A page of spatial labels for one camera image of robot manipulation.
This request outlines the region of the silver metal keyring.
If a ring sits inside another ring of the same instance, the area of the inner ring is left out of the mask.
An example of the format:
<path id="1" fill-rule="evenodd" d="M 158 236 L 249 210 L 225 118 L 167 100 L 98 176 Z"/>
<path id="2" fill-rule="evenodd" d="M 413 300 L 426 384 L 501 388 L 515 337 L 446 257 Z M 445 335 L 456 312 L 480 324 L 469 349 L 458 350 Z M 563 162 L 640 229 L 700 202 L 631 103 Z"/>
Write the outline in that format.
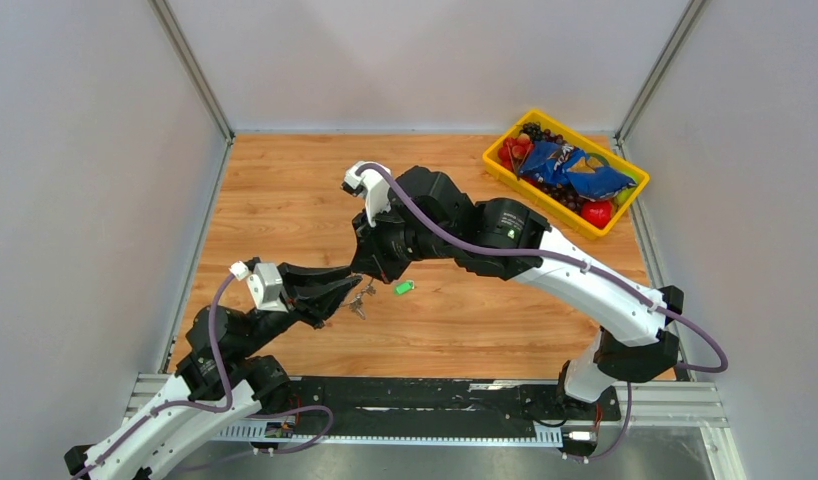
<path id="1" fill-rule="evenodd" d="M 376 288 L 373 283 L 374 278 L 370 277 L 365 281 L 361 288 L 350 299 L 344 301 L 341 306 L 343 308 L 347 308 L 351 313 L 360 319 L 365 320 L 367 318 L 364 310 L 365 298 L 376 294 Z"/>

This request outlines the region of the green key tag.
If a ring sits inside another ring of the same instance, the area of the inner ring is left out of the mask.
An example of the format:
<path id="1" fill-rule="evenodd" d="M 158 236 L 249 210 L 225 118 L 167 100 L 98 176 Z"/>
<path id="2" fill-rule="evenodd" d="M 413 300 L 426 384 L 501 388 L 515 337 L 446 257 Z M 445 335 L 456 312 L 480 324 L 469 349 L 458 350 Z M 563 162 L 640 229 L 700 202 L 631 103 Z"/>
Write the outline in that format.
<path id="1" fill-rule="evenodd" d="M 403 281 L 393 287 L 393 293 L 397 296 L 405 295 L 415 289 L 415 283 L 412 280 Z"/>

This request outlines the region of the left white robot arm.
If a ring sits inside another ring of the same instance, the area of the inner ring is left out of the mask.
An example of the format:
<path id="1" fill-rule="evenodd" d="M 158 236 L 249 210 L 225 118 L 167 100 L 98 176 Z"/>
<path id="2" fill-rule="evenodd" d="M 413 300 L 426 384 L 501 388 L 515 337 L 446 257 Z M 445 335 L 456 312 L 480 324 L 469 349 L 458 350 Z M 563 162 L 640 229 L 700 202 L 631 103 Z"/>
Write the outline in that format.
<path id="1" fill-rule="evenodd" d="M 114 433 L 64 455 L 74 479 L 163 479 L 225 427 L 255 414 L 294 416 L 291 380 L 259 350 L 296 324 L 324 327 L 362 277 L 350 267 L 230 266 L 187 333 L 189 353 Z"/>

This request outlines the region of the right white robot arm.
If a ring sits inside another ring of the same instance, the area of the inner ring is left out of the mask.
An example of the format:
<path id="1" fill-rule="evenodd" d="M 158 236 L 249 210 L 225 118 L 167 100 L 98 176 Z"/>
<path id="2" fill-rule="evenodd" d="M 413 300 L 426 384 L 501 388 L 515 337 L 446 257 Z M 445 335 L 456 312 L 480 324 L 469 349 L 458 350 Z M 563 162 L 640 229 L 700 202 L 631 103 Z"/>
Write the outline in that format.
<path id="1" fill-rule="evenodd" d="M 420 166 L 393 178 L 380 164 L 359 162 L 342 188 L 364 201 L 352 221 L 353 272 L 389 284 L 414 262 L 451 259 L 469 273 L 549 293 L 598 324 L 560 373 L 556 403 L 565 415 L 586 414 L 615 381 L 645 383 L 677 364 L 679 339 L 666 329 L 675 292 L 619 275 L 525 204 L 474 202 L 446 174 Z"/>

